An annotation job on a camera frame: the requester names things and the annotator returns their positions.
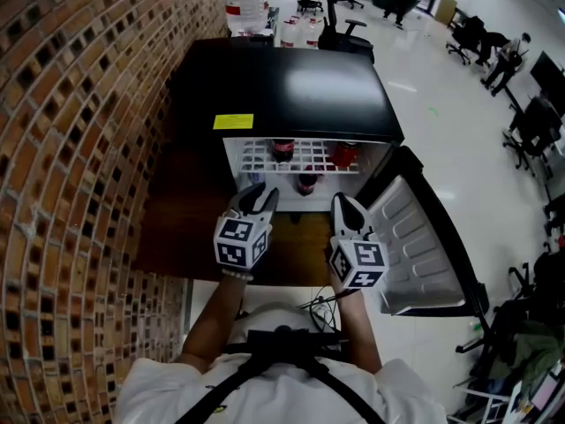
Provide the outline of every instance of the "white wire rack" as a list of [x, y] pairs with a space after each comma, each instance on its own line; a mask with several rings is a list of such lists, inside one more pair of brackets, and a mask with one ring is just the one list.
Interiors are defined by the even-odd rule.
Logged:
[[242, 172], [290, 173], [316, 171], [318, 174], [359, 174], [357, 159], [347, 168], [332, 163], [331, 141], [296, 139], [290, 162], [277, 162], [272, 156], [272, 140], [245, 140], [241, 147], [239, 170]]

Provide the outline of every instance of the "white floor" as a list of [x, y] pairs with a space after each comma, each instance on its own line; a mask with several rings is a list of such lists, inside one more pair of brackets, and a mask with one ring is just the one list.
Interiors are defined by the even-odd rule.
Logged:
[[[401, 31], [382, 11], [338, 5], [338, 31], [345, 19], [368, 27], [354, 34], [374, 45], [377, 70], [409, 146], [425, 165], [424, 173], [451, 216], [471, 258], [478, 280], [486, 284], [491, 307], [510, 294], [508, 267], [534, 261], [542, 251], [543, 194], [501, 145], [501, 129], [513, 111], [503, 93], [491, 97], [478, 75], [458, 57], [448, 55], [446, 27], [413, 12]], [[195, 282], [191, 322], [215, 285]], [[284, 300], [305, 303], [310, 288], [249, 287], [245, 309]], [[368, 312], [383, 361], [404, 359], [429, 384], [448, 412], [462, 397], [452, 390], [467, 378], [469, 357], [455, 347], [471, 337], [471, 318], [425, 319]]]

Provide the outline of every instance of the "mosaic tile wall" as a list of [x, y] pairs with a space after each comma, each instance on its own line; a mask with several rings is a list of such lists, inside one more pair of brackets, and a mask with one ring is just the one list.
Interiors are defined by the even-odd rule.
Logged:
[[110, 422], [177, 350], [179, 280], [130, 269], [170, 99], [222, 0], [0, 0], [0, 422]]

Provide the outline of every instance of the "open fridge door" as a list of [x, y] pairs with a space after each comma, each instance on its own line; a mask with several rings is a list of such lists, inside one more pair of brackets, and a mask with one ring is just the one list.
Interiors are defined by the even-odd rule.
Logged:
[[409, 148], [398, 148], [356, 197], [388, 248], [390, 269], [370, 293], [383, 314], [482, 320], [485, 286], [422, 169]]

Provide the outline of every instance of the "yellow sticker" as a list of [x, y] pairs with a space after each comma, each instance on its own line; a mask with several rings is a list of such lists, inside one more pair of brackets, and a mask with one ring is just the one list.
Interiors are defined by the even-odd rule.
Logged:
[[253, 115], [216, 115], [214, 130], [253, 129]]

